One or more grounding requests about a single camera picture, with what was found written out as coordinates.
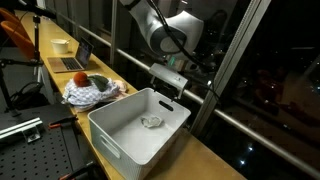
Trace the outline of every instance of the bowl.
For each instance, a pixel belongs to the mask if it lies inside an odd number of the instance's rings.
[[[68,53],[68,44],[69,41],[65,39],[52,39],[51,44],[53,51],[58,54]]]

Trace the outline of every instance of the storage bin handle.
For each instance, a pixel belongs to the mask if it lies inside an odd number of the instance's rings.
[[[111,151],[111,153],[112,153],[113,155],[115,155],[118,159],[120,159],[120,152],[119,152],[119,150],[118,150],[116,147],[114,147],[114,146],[110,143],[110,141],[109,141],[107,138],[105,138],[104,136],[100,135],[100,138],[101,138],[102,144],[103,144],[107,149],[109,149],[109,151]]]

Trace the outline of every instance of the crumpled cloth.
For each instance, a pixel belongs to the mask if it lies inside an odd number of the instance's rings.
[[[88,110],[95,104],[112,97],[119,92],[119,86],[112,81],[111,78],[107,78],[108,83],[106,84],[105,91],[100,92],[95,83],[91,83],[87,87],[77,87],[73,79],[70,79],[66,84],[65,91],[63,93],[63,104],[70,103],[78,112]]]

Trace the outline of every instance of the laptop screen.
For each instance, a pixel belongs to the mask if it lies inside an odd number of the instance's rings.
[[[79,61],[82,67],[86,67],[88,65],[92,50],[93,50],[93,45],[90,44],[84,38],[81,38],[79,47],[76,53],[76,59]]]

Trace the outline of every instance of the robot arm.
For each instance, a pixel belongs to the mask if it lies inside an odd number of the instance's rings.
[[[156,11],[147,0],[120,0],[120,2],[138,23],[140,32],[152,51],[159,55],[177,57],[183,55],[180,48],[168,36]],[[165,20],[179,43],[191,54],[199,42],[203,21],[185,11],[174,17],[165,18]]]

